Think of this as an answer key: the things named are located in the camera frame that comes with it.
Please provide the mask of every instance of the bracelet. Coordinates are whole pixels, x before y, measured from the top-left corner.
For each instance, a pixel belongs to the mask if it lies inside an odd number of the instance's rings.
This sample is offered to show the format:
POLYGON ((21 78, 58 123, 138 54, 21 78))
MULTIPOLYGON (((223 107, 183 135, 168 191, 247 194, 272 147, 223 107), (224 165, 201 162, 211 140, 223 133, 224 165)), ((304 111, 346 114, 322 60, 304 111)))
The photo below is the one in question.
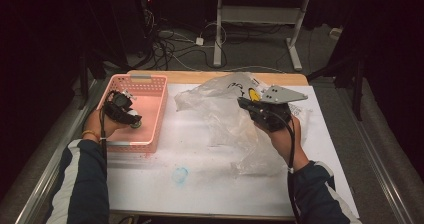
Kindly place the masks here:
POLYGON ((85 131, 83 131, 82 134, 81 134, 81 138, 83 138, 85 134, 94 135, 97 138, 97 142, 100 142, 100 136, 97 135, 97 133, 95 133, 94 131, 92 131, 92 130, 85 130, 85 131))

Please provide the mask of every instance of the white desk leg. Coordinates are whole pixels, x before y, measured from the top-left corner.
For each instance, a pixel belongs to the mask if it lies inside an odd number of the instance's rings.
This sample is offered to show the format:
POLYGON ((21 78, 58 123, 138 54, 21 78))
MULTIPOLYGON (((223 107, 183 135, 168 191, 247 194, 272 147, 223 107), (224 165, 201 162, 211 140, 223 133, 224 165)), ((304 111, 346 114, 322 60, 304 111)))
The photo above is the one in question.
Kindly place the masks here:
POLYGON ((216 38, 215 38, 215 50, 213 54, 213 65, 215 67, 221 66, 221 48, 222 48, 222 39, 221 39, 221 20, 222 20, 222 0, 218 0, 218 5, 216 9, 216 38))
POLYGON ((304 0, 302 2, 302 7, 300 8, 299 14, 297 15, 296 24, 294 26, 294 34, 292 38, 287 38, 287 48, 289 49, 289 54, 292 59, 293 67, 296 71, 302 70, 302 65, 300 64, 299 55, 296 51, 296 40, 299 35, 300 28, 302 27, 303 18, 305 17, 306 8, 308 6, 309 0, 304 0))

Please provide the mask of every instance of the dark blue sleeve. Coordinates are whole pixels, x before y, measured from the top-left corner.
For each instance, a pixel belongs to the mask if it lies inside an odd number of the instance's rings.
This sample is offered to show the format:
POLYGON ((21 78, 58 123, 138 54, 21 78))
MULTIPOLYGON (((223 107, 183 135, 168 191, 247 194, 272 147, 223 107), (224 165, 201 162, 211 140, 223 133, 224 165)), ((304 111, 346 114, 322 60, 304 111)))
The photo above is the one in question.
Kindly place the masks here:
POLYGON ((62 153, 47 223, 108 223, 107 168, 100 146, 75 140, 62 153))
POLYGON ((361 223, 335 192, 333 173, 322 162, 294 173, 294 196, 302 224, 361 223))

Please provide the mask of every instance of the hand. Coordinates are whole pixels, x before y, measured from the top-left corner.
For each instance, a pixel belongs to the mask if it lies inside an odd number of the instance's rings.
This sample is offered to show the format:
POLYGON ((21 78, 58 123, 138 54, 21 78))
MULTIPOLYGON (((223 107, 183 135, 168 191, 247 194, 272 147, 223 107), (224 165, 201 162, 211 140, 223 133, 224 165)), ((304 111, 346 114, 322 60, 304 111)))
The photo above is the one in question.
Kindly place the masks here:
MULTIPOLYGON (((290 128, 294 130, 295 133, 295 154, 294 154, 294 160, 293 160, 293 168, 295 171, 301 169, 306 164, 308 164, 309 160, 306 156, 305 152, 302 149, 302 146, 300 144, 301 141, 301 128, 300 128, 300 121, 295 116, 292 116, 292 121, 288 123, 290 128)), ((289 163, 290 159, 290 151, 291 151, 291 136, 287 128, 284 128, 282 130, 278 130, 275 132, 269 132, 268 130, 264 129, 262 126, 260 126, 258 123, 255 122, 255 126, 257 126, 259 129, 264 131, 271 139, 271 143, 274 146, 274 148, 277 150, 278 154, 284 158, 286 163, 289 163)))
MULTIPOLYGON (((116 130, 128 127, 126 124, 118 123, 110 119, 107 115, 105 115, 104 119, 104 130, 106 138, 110 137, 116 130)), ((84 130, 91 130, 96 133, 98 137, 101 135, 101 125, 100 125, 100 110, 94 110, 87 118, 85 123, 84 130)), ((93 140, 95 142, 99 142, 98 137, 91 133, 85 134, 82 138, 93 140)))

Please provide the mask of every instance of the person's left hand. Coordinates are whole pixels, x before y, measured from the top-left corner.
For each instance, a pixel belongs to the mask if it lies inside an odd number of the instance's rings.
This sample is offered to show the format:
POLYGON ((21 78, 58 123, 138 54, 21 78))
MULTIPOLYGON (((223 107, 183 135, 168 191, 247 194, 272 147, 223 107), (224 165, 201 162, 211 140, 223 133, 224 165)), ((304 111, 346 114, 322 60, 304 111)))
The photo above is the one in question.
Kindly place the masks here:
MULTIPOLYGON (((112 119, 110 119, 107 115, 105 115, 104 130, 105 130, 106 138, 110 137, 116 130, 125 128, 125 127, 128 127, 128 125, 115 122, 112 119)), ((101 129, 102 127, 100 125, 100 110, 94 110, 88 116, 87 121, 85 123, 84 130, 93 131, 96 135, 91 133, 86 133, 82 138, 99 142, 98 138, 101 135, 101 129)))

